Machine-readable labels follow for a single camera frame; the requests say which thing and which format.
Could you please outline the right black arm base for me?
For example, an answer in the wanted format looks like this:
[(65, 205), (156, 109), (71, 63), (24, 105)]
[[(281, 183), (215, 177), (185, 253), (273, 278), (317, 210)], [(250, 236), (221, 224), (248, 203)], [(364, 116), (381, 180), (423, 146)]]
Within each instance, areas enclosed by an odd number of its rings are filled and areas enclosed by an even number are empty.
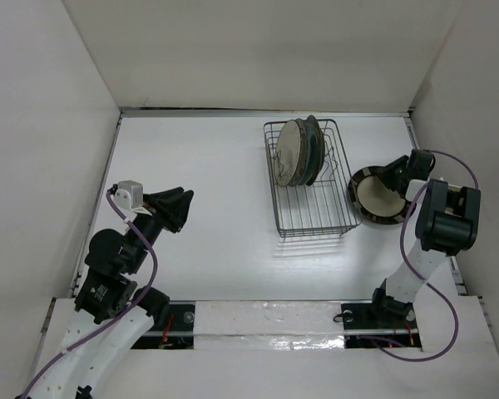
[(340, 311), (333, 321), (343, 325), (346, 349), (422, 347), (415, 320), (374, 316), (371, 307), (367, 302), (340, 304)]

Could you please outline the blue floral patterned plate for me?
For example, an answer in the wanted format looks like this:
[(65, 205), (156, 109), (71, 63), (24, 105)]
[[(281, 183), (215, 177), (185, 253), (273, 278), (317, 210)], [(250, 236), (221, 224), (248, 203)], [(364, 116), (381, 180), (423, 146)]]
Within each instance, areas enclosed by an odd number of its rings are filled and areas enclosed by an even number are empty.
[(303, 177), (308, 169), (308, 159), (309, 159), (309, 136), (307, 133), (307, 128), (304, 121), (300, 118), (295, 119), (295, 122), (299, 128), (300, 135), (300, 151), (299, 159), (296, 165), (294, 176), (289, 182), (289, 186), (300, 185)]

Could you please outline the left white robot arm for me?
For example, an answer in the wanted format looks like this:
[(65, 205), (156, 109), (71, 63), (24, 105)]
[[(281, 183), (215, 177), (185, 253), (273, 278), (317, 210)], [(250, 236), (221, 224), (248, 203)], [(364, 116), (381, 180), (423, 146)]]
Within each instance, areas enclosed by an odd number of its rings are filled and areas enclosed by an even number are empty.
[(126, 232), (102, 229), (91, 237), (87, 274), (59, 350), (21, 398), (94, 398), (144, 333), (170, 325), (170, 299), (153, 286), (154, 244), (162, 231), (183, 229), (193, 197), (181, 187), (146, 194), (133, 180), (106, 191)]

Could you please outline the dark patterned rim plate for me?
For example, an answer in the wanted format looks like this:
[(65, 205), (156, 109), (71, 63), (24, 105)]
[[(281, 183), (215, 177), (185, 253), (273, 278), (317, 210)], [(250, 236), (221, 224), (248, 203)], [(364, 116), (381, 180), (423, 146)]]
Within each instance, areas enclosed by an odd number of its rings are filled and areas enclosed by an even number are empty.
[(401, 224), (409, 209), (416, 205), (389, 190), (378, 178), (383, 167), (371, 165), (355, 172), (348, 182), (348, 197), (352, 206), (369, 222), (381, 225)]

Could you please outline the teal flower plate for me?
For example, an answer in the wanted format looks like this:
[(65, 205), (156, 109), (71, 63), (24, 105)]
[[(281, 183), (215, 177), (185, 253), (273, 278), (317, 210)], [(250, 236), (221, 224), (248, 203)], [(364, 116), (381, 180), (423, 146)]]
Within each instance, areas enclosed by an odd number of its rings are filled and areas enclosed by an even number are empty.
[(299, 179), (298, 185), (311, 186), (317, 179), (324, 163), (324, 134), (315, 116), (309, 115), (304, 120), (305, 131), (308, 139), (308, 151), (304, 174)]

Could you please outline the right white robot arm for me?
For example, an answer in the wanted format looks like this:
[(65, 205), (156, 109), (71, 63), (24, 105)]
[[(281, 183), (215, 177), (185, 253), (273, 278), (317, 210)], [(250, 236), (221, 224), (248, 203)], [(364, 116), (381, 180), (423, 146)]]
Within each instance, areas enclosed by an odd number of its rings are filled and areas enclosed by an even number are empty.
[(421, 287), (446, 258), (470, 249), (479, 225), (481, 191), (471, 173), (473, 187), (450, 185), (430, 177), (436, 156), (444, 155), (471, 168), (456, 156), (439, 150), (413, 150), (376, 169), (386, 189), (410, 202), (400, 233), (403, 263), (373, 293), (368, 317), (378, 327), (403, 320), (413, 309)]

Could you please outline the beige tree pattern plate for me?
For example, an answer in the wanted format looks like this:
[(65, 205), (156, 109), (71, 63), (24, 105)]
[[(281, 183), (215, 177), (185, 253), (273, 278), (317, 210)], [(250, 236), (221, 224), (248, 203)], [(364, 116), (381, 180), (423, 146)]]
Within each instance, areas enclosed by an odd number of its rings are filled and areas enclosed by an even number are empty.
[(274, 177), (279, 186), (292, 185), (299, 179), (302, 170), (303, 144), (299, 122), (287, 121), (279, 133), (275, 146)]

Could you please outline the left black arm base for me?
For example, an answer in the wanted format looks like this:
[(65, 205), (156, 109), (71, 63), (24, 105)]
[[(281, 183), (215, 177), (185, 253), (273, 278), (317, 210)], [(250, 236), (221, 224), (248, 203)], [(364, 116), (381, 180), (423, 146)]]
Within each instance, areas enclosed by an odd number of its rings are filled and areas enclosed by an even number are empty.
[(190, 350), (194, 348), (195, 302), (171, 301), (151, 288), (139, 302), (154, 319), (153, 326), (131, 347), (135, 350)]

